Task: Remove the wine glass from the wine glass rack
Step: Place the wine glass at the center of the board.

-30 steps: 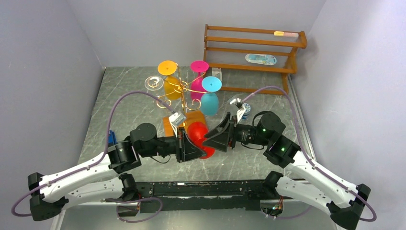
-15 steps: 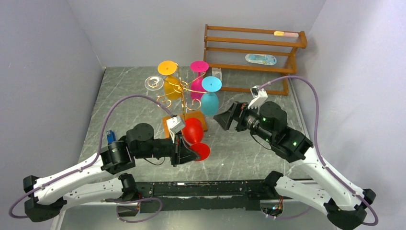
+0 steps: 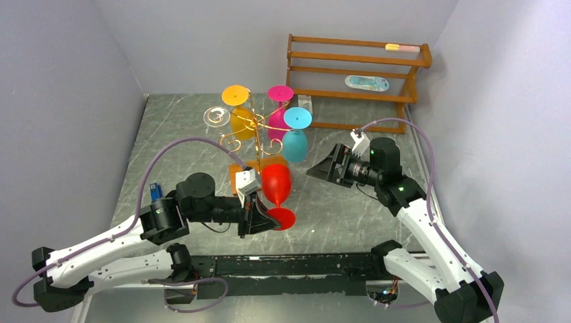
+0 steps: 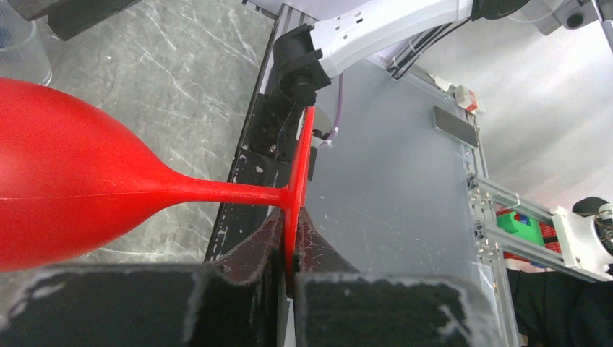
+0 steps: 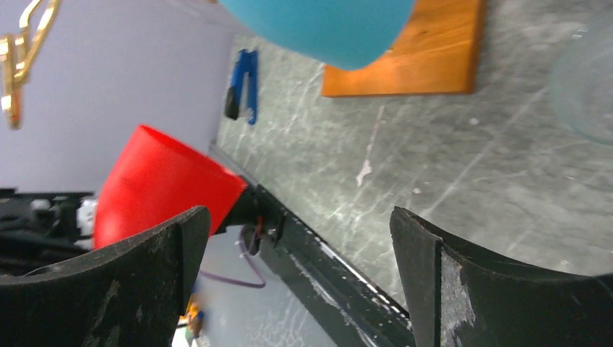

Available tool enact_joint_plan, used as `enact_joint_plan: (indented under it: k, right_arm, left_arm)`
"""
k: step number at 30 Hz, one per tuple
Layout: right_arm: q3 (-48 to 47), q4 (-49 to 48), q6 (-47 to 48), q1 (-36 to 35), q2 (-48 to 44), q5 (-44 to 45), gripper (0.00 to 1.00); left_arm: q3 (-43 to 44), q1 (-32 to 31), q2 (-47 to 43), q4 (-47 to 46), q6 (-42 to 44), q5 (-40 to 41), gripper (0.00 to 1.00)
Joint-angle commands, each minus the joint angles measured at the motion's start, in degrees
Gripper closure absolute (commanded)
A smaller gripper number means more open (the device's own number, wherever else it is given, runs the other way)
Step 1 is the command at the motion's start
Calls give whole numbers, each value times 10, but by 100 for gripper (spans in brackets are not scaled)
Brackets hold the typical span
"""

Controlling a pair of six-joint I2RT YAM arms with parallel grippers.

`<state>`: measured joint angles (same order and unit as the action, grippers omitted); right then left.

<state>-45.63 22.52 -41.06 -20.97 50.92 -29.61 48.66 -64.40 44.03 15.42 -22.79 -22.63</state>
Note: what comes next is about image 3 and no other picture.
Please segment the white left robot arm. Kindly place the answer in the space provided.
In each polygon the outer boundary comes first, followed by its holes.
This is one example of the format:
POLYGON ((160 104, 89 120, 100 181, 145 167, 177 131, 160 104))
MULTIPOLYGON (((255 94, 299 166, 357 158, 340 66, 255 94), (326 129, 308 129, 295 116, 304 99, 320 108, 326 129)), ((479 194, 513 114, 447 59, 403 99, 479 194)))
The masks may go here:
POLYGON ((275 202, 265 207, 258 197, 256 178, 240 173, 246 186, 238 196, 216 196, 215 180, 206 173, 191 174, 167 196, 142 208, 116 227, 75 246, 36 249, 32 266, 39 273, 34 301, 46 312, 59 312, 99 291, 136 281, 165 283, 208 282, 193 263, 189 249, 178 243, 197 223, 235 223, 244 237, 269 230, 285 230, 296 217, 275 202))

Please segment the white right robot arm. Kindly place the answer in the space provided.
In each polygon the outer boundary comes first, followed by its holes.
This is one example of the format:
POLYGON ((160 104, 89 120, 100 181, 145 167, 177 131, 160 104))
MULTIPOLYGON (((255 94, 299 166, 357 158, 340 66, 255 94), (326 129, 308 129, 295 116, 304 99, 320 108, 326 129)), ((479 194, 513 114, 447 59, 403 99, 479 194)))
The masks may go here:
POLYGON ((403 173, 394 140, 375 138, 368 150, 364 161, 338 143, 306 175, 346 188, 371 186, 376 200, 413 234, 432 261, 428 266, 390 240, 371 249, 371 273, 378 279, 403 279, 433 305, 441 322, 495 320, 504 288, 501 276, 485 272, 433 215, 427 194, 403 173))

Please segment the gold wire wine glass rack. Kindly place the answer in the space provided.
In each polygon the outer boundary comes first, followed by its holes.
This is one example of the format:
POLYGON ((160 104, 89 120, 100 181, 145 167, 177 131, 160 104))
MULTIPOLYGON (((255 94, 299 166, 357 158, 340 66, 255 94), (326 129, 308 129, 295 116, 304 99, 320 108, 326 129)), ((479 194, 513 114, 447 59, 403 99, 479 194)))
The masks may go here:
MULTIPOLYGON (((283 149, 282 141, 279 141, 277 139, 269 139, 269 148, 265 149, 263 147, 263 141, 261 135, 265 131, 267 131, 266 119, 269 117, 269 115, 272 112, 267 115, 263 115, 262 112, 257 112, 255 109, 255 101, 253 95, 250 90, 249 92, 250 92, 250 97, 246 101, 244 106, 249 110, 251 110, 254 114, 251 122, 252 125, 254 126, 253 130, 255 131, 255 134, 252 139, 245 141, 251 140, 255 144, 256 158, 252 161, 249 161, 247 164, 252 168, 254 168, 258 173, 261 173, 265 167, 272 164, 281 164, 287 166, 288 162, 281 156, 281 150, 283 149)), ((227 108, 230 112, 232 111, 232 107, 226 105, 225 103, 223 107, 227 108)), ((237 140, 232 134, 231 127, 229 133, 226 134, 222 133, 220 135, 220 144, 223 146, 228 146, 230 151, 232 152, 239 151, 242 147, 242 144, 245 141, 237 140)))

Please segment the red wine glass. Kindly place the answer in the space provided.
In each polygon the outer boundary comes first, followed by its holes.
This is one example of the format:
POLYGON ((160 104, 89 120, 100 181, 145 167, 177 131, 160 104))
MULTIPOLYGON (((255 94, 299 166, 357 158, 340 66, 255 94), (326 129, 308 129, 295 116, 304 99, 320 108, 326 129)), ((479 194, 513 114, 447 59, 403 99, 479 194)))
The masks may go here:
POLYGON ((296 216, 290 209, 282 207, 292 191, 289 168, 281 164, 269 165, 261 172, 261 180, 263 194, 275 205, 267 211, 267 214, 278 222, 277 231, 291 228, 296 222, 296 216))

